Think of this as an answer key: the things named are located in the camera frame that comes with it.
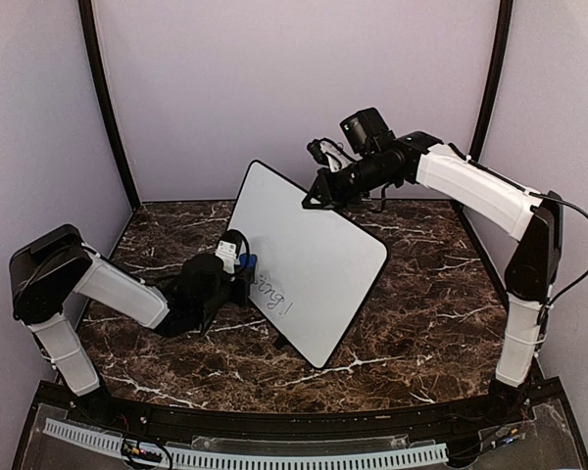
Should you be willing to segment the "white whiteboard black frame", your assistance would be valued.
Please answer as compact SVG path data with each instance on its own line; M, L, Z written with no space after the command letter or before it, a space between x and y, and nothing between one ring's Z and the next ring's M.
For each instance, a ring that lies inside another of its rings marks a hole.
M316 369L324 368L389 260L386 245L336 211L302 206L306 193L249 164L229 220L257 257L250 300Z

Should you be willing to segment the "blue whiteboard eraser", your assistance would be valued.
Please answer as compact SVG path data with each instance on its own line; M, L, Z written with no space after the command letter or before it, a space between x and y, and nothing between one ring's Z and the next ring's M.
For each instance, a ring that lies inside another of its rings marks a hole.
M255 254L243 253L239 256L238 272L253 271L256 267L258 257Z

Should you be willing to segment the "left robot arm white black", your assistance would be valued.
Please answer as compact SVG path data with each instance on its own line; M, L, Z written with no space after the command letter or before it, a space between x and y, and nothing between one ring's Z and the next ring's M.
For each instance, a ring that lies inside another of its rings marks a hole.
M13 316L33 334L79 408L98 427L119 418L118 404L100 389L101 375L64 316L71 294L108 306L156 334L205 334L227 304L246 306L257 256L236 229L225 231L212 253L188 259L177 274L149 284L120 269L64 224L16 251L9 261Z

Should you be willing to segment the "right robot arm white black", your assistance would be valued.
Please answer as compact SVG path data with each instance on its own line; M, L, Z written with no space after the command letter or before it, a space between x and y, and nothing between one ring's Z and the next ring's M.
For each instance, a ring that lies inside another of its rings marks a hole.
M516 240L504 273L508 320L495 378L519 387L546 329L563 246L560 196L526 188L423 131L396 136L375 108L343 119L340 127L350 153L329 138L307 146L321 168L302 201L304 209L342 209L362 203L372 190L409 182L478 212Z

